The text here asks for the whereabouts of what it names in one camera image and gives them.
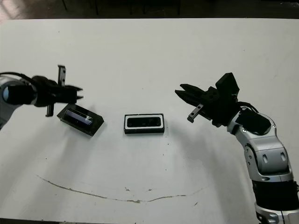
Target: white tabletop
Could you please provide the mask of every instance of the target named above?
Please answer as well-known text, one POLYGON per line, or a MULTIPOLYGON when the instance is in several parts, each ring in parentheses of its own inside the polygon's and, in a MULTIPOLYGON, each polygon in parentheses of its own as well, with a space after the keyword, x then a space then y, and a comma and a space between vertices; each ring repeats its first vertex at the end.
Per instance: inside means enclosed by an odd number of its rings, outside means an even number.
MULTIPOLYGON (((257 223, 241 145, 174 93, 233 72, 239 99, 277 124, 299 180, 299 21, 26 20, 0 26, 0 70, 84 89, 94 137, 22 106, 0 132, 0 217, 93 223, 257 223), (164 134, 125 135, 163 113, 164 134)), ((55 106, 57 115, 63 104, 55 106)))

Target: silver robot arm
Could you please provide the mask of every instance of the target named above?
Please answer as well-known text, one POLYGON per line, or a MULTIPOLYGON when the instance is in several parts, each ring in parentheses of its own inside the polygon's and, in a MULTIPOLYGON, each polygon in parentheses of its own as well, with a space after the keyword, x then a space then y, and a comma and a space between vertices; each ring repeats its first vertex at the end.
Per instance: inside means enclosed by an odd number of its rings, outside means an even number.
POLYGON ((195 106, 188 120, 196 116, 226 126, 244 148, 245 161, 256 197, 256 216, 262 224, 299 224, 298 185, 284 145, 276 135, 273 120, 246 102, 239 102, 239 87, 232 73, 226 73, 216 88, 203 91, 189 84, 175 93, 195 106))
POLYGON ((273 120, 263 135, 237 123, 240 113, 227 126, 244 148, 245 160, 256 196, 256 216, 262 224, 299 224, 298 186, 293 180, 290 160, 276 135, 273 120))
POLYGON ((0 130, 8 122, 15 109, 21 106, 6 102, 8 87, 12 85, 25 85, 25 82, 11 77, 0 77, 0 130))

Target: black cable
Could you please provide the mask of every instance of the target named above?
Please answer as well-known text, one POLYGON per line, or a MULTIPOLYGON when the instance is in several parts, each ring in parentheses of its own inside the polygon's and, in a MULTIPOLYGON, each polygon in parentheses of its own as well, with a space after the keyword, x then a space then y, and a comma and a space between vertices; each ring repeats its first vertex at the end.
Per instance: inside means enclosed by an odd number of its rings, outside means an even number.
POLYGON ((35 82, 29 78, 28 76, 22 74, 22 73, 18 73, 18 72, 13 72, 13 71, 5 71, 5 72, 1 72, 0 73, 0 76, 1 75, 12 75, 12 76, 18 76, 18 77, 21 77, 22 79, 28 81, 29 83, 31 83, 32 85, 35 85, 35 82))
POLYGON ((250 103, 247 103, 247 102, 237 102, 237 104, 239 106, 246 106, 246 107, 249 107, 252 111, 258 113, 258 110, 253 106, 251 105, 250 103))

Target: crack line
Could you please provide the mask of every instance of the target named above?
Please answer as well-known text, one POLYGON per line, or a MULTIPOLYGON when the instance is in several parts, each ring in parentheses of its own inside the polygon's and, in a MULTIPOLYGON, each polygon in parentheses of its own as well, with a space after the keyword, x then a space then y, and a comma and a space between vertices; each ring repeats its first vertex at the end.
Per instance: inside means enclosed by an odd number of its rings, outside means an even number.
POLYGON ((69 190, 69 191, 72 191, 72 192, 76 192, 76 193, 80 193, 80 194, 84 194, 84 195, 89 195, 89 196, 93 196, 93 197, 99 197, 99 198, 102 198, 102 199, 107 199, 107 200, 113 200, 113 201, 120 201, 120 202, 132 202, 132 203, 138 203, 140 204, 141 202, 153 202, 153 201, 157 201, 157 200, 161 200, 161 199, 165 199, 165 198, 174 198, 174 197, 186 197, 186 196, 192 196, 192 195, 195 195, 196 193, 204 190, 205 188, 201 188, 195 192, 193 192, 192 194, 190 195, 173 195, 173 196, 163 196, 163 197, 158 197, 158 198, 155 198, 155 199, 152 199, 152 200, 149 200, 149 201, 146 201, 146 200, 124 200, 124 199, 118 199, 118 198, 110 198, 110 197, 104 197, 104 196, 101 196, 101 195, 95 195, 95 194, 91 194, 91 193, 88 193, 88 192, 84 192, 84 191, 80 191, 80 190, 74 190, 72 188, 66 188, 64 186, 61 186, 61 185, 58 185, 56 183, 53 183, 49 180, 46 180, 44 178, 42 178, 41 176, 39 175, 36 175, 38 178, 42 179, 43 181, 53 185, 53 186, 56 186, 58 188, 61 188, 61 189, 65 189, 65 190, 69 190))

